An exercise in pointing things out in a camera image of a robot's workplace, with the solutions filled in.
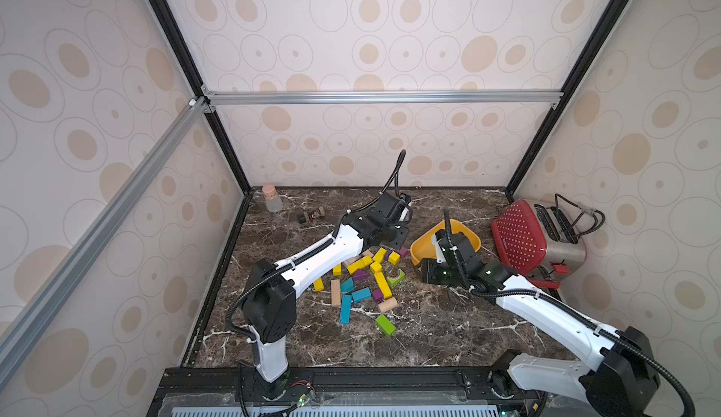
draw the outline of toaster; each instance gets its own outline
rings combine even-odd
[[[491,231],[501,261],[537,287],[558,289],[585,261],[583,240],[554,204],[514,201]]]

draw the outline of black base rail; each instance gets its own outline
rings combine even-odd
[[[526,400],[538,400],[538,394],[528,390],[509,399],[499,398],[487,381],[491,369],[492,366],[290,368],[288,384],[300,379],[310,381],[322,400],[343,393],[434,392],[450,394],[460,400],[485,400],[489,405],[497,405],[499,411],[519,410]],[[235,403],[228,403],[232,406],[239,405],[239,393],[243,394],[246,403],[261,406],[286,406],[299,398],[289,389],[279,400],[268,401],[262,395],[263,390],[253,366],[166,369],[147,417],[157,417],[164,400],[174,395],[233,393]]]

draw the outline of green block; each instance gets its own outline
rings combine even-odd
[[[399,284],[401,281],[403,281],[403,278],[405,278],[405,273],[403,273],[403,270],[400,268],[398,269],[398,276],[395,278],[386,277],[386,280],[388,281],[389,286],[395,286],[396,284]]]
[[[393,326],[393,323],[391,323],[385,315],[379,315],[378,318],[376,318],[376,324],[385,335],[392,335],[396,332],[396,327]]]

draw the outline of black frame rail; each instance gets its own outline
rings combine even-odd
[[[506,191],[510,196],[509,199],[513,199],[513,194],[515,194],[516,190],[518,190],[518,186],[526,176],[528,170],[531,168],[534,160],[536,160],[536,156],[540,153],[546,143],[546,140],[551,135],[551,131],[556,125],[558,118],[560,118],[563,111],[566,109],[566,106],[568,106],[568,103],[574,97],[576,89],[578,89],[581,85],[581,82],[590,69],[591,64],[593,64],[593,61],[599,54],[603,44],[606,43],[608,36],[616,26],[616,23],[626,8],[628,1],[629,0],[608,1],[608,5],[603,11],[603,14],[600,16],[598,24],[596,24],[596,27],[593,28],[593,32],[590,34],[588,42],[583,47],[578,60],[573,66],[568,78],[566,78],[566,82],[564,82],[563,87],[561,87],[563,97],[561,97],[561,100],[555,107],[552,107],[551,110],[549,110],[546,118],[541,124],[541,127],[538,129],[538,132],[536,132],[536,136],[531,144],[528,145],[528,149],[523,155],[523,158],[520,160],[518,168],[510,178],[510,182],[508,182],[508,185],[506,186]]]
[[[497,405],[501,411],[519,409],[526,400],[538,400],[535,391],[524,390],[509,399],[499,398],[487,381],[493,366],[486,367],[307,367],[288,369],[289,382],[306,379],[313,384],[316,394],[323,399],[344,393],[446,393],[463,400],[485,400]],[[238,406],[239,393],[246,402],[254,405],[289,405],[297,400],[297,393],[288,390],[280,400],[267,401],[262,387],[255,383],[255,367],[183,368],[166,369],[160,381],[147,417],[156,417],[164,400],[173,395],[234,394]],[[239,387],[243,382],[242,392]],[[354,395],[361,403],[362,397]]]
[[[148,0],[148,2],[155,12],[155,16],[165,33],[165,37],[175,54],[175,58],[180,64],[180,67],[183,68],[183,73],[185,73],[185,77],[187,78],[193,93],[195,96],[205,96],[203,78],[201,77],[201,73],[198,71],[198,68],[195,66],[193,55],[190,53],[187,43],[185,43],[185,38],[183,38],[183,34],[180,32],[180,28],[177,25],[177,21],[173,16],[167,0]],[[233,150],[230,139],[228,138],[228,133],[226,133],[223,128],[223,124],[221,123],[218,113],[216,112],[214,106],[210,106],[210,108],[211,112],[205,114],[205,119],[208,121],[208,125],[211,126],[213,135],[218,141],[218,145],[220,145],[223,155],[228,161],[228,165],[240,185],[240,189],[244,195],[248,195],[252,192],[248,178],[245,176],[243,167],[240,165],[238,156]]]
[[[198,358],[198,352],[201,350],[201,344],[203,342],[203,333],[205,331],[205,328],[208,326],[208,322],[210,322],[211,320],[213,307],[216,304],[216,298],[221,288],[221,284],[223,283],[225,273],[228,271],[228,265],[230,264],[233,250],[235,249],[235,245],[239,240],[240,229],[243,227],[245,216],[248,214],[248,209],[250,208],[250,201],[252,200],[252,197],[252,193],[248,193],[246,196],[243,197],[243,201],[240,204],[240,210],[238,211],[235,221],[233,222],[233,226],[231,226],[230,234],[228,235],[228,240],[226,241],[225,248],[223,249],[223,253],[221,254],[218,267],[216,268],[216,272],[213,274],[213,278],[211,279],[210,289],[208,290],[208,294],[203,301],[203,306],[201,307],[201,311],[198,314],[198,318],[195,320],[195,326],[193,327],[193,331],[191,332],[190,343],[188,344],[187,348],[185,349],[185,353],[183,354],[183,362],[181,362],[181,365],[184,367],[192,367],[193,365],[195,365],[195,360]]]

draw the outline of cork lid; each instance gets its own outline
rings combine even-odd
[[[277,196],[278,192],[275,191],[275,186],[273,184],[265,184],[263,186],[263,195],[265,195],[268,199],[273,199],[275,196]]]

